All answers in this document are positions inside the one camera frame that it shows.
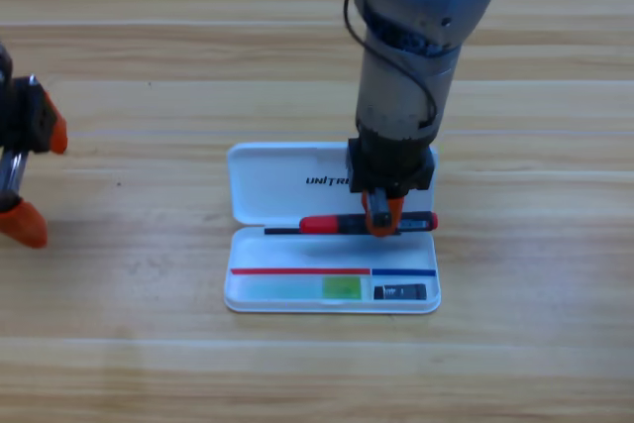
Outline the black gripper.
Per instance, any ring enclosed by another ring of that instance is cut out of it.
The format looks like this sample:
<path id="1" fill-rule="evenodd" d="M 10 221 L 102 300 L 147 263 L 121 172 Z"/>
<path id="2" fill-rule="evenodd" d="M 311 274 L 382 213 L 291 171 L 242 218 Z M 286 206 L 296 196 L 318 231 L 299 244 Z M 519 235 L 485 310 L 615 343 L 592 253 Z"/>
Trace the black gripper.
<path id="1" fill-rule="evenodd" d="M 412 190 L 428 190 L 435 171 L 430 146 L 422 140 L 391 140 L 362 130 L 348 140 L 349 187 L 362 196 L 369 233 L 393 235 Z"/>
<path id="2" fill-rule="evenodd" d="M 19 189 L 30 153 L 63 155 L 67 124 L 37 78 L 15 76 L 1 45 L 1 233 L 32 249 L 48 243 L 48 225 Z"/>

